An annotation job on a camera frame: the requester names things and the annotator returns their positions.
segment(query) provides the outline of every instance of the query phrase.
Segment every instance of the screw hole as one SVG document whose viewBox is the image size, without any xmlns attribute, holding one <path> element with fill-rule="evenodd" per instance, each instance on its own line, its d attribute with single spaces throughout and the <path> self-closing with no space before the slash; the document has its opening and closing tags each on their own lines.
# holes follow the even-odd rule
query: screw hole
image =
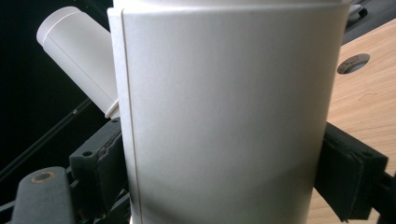
<svg viewBox="0 0 396 224">
<path fill-rule="evenodd" d="M 340 75 L 353 73 L 361 69 L 369 61 L 370 61 L 370 54 L 363 53 L 363 54 L 355 55 L 353 57 L 346 59 L 343 63 L 341 63 L 337 68 L 337 73 Z"/>
<path fill-rule="evenodd" d="M 91 151 L 85 151 L 85 152 L 82 153 L 82 156 L 84 156 L 84 157 L 89 157 L 91 155 L 92 155 Z"/>
<path fill-rule="evenodd" d="M 49 179 L 52 179 L 53 177 L 55 177 L 55 172 L 46 171 L 39 175 L 33 176 L 32 182 L 35 184 L 40 184 L 40 183 L 48 181 Z"/>
</svg>

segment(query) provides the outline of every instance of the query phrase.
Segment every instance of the white cylindrical housing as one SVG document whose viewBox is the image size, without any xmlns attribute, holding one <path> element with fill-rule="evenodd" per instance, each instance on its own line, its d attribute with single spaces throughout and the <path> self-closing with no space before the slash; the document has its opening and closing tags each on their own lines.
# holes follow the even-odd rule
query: white cylindrical housing
<svg viewBox="0 0 396 224">
<path fill-rule="evenodd" d="M 186 7 L 197 6 L 224 6 L 224 5 L 270 5 L 270 4 L 306 4 L 306 3 L 341 3 L 343 0 L 113 0 L 114 8 L 137 6 L 147 7 Z"/>
<path fill-rule="evenodd" d="M 134 223 L 303 224 L 348 6 L 194 2 L 108 11 Z"/>
<path fill-rule="evenodd" d="M 64 7 L 47 17 L 37 41 L 105 113 L 119 117 L 111 35 L 86 13 Z"/>
</svg>

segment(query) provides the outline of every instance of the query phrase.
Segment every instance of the white tube end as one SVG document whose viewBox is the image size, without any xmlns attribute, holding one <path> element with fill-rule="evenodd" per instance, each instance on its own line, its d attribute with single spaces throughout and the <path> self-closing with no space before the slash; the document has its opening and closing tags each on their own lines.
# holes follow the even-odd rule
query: white tube end
<svg viewBox="0 0 396 224">
<path fill-rule="evenodd" d="M 105 113 L 105 118 L 118 118 L 120 116 L 120 111 L 119 111 L 119 100 L 116 100 L 114 104 L 107 110 Z"/>
<path fill-rule="evenodd" d="M 52 27 L 58 21 L 61 21 L 63 18 L 76 12 L 80 12 L 80 10 L 76 7 L 63 7 L 50 14 L 38 28 L 36 36 L 38 43 L 41 46 L 44 46 L 44 40 L 46 39 L 47 34 L 50 32 Z"/>
</svg>

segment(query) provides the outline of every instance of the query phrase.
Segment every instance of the white plastic tube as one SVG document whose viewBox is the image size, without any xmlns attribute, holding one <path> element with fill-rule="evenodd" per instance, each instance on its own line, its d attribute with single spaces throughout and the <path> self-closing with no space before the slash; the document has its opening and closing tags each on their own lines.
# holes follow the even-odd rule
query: white plastic tube
<svg viewBox="0 0 396 224">
<path fill-rule="evenodd" d="M 105 113 L 119 117 L 110 33 L 75 7 L 49 15 L 37 31 L 44 51 Z"/>
</svg>

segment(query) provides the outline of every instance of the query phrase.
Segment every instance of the wooden surface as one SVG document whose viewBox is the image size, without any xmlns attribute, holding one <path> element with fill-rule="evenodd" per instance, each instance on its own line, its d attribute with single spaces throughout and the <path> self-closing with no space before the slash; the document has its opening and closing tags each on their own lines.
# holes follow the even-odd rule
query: wooden surface
<svg viewBox="0 0 396 224">
<path fill-rule="evenodd" d="M 387 172 L 396 171 L 396 20 L 341 47 L 338 64 L 367 53 L 370 61 L 347 75 L 335 75 L 328 121 L 389 157 Z M 370 219 L 349 223 L 375 224 Z M 308 224 L 341 223 L 314 191 Z"/>
</svg>

